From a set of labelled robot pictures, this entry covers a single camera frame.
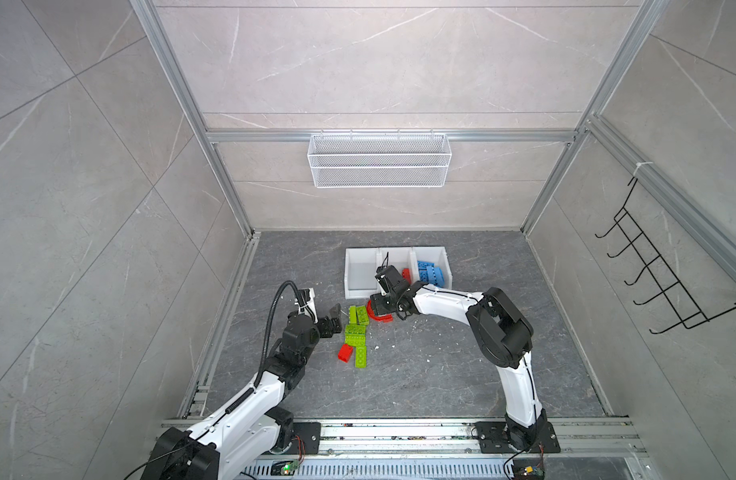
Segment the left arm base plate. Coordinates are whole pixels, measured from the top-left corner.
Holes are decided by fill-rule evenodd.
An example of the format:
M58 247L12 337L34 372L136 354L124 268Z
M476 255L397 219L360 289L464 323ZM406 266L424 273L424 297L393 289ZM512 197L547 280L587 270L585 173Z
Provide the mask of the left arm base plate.
M316 455L319 453L322 424L314 421L294 421L280 427L270 452L275 455Z

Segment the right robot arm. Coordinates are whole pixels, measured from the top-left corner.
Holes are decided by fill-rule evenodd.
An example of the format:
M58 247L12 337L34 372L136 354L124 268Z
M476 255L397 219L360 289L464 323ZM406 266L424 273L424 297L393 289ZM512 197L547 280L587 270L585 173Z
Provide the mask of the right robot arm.
M496 287L485 292L439 288L405 279L393 265L377 269L380 291L370 297L374 311L436 315L470 326L484 357L496 365L504 390L505 436L513 449L528 450L547 424L532 369L534 329L507 294Z

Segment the green studded brick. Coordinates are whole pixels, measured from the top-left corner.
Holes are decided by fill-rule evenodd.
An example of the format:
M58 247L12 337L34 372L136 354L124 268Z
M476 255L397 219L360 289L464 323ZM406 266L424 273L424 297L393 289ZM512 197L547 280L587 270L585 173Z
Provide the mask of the green studded brick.
M345 343L352 347L365 347L366 336L364 334L346 334Z

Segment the small red square brick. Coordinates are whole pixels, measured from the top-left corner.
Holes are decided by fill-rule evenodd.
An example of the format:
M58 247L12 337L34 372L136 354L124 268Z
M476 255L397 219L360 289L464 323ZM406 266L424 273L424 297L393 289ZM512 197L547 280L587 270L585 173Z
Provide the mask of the small red square brick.
M355 348L349 344L343 344L338 351L337 358L344 363L348 363L355 352Z

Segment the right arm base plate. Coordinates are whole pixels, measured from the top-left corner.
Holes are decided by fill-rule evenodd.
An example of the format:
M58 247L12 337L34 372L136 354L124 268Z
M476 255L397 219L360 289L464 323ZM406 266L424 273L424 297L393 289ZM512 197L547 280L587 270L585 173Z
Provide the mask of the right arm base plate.
M523 444L514 444L505 421L479 421L472 428L472 436L478 441L483 454L513 454L522 451ZM541 426L527 453L560 453L562 448L554 426L547 422Z

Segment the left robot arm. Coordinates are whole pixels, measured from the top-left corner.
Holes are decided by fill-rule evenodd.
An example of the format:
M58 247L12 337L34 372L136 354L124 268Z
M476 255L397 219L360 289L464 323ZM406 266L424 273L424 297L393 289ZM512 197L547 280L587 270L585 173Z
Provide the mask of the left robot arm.
M294 443L294 416L279 404L304 377L319 341L343 331L341 318L339 304L318 316L314 290L284 281L273 297L249 383L191 427L166 430L149 460L127 477L234 479L263 453L286 452Z

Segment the red curved arch piece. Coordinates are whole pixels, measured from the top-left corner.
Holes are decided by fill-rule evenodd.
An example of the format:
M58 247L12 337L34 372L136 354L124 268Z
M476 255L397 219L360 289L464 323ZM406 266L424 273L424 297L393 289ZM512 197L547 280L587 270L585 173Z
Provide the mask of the red curved arch piece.
M366 304L366 310L369 317L374 321L388 323L394 320L392 311L379 298L371 298Z

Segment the green brick bottom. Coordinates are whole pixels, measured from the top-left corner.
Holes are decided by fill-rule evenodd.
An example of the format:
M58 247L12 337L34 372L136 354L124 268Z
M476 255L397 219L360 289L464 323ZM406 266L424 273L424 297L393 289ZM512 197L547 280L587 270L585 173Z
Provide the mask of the green brick bottom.
M367 367L367 347L357 346L355 348L355 367L366 368Z

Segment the blue brick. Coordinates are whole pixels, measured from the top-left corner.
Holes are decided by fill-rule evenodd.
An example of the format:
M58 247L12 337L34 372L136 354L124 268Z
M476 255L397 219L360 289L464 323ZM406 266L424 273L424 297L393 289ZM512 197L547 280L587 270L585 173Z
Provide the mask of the blue brick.
M441 267L433 262L418 261L419 279L439 288L445 287L445 274Z

